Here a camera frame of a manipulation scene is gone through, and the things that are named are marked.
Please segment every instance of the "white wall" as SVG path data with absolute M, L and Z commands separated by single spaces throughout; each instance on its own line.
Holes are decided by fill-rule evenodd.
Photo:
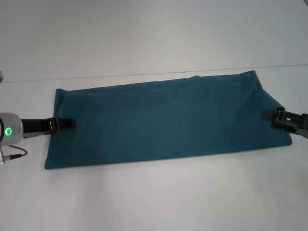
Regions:
M 178 2 L 0 0 L 0 110 L 46 118 L 56 88 L 297 65 L 254 69 L 287 110 L 308 112 L 304 2 Z M 198 71 L 224 68 L 232 70 Z M 194 72 L 128 76 L 180 71 Z M 0 229 L 305 231 L 308 141 L 292 139 L 259 151 L 49 171 L 49 137 L 22 140 L 29 154 L 0 166 Z

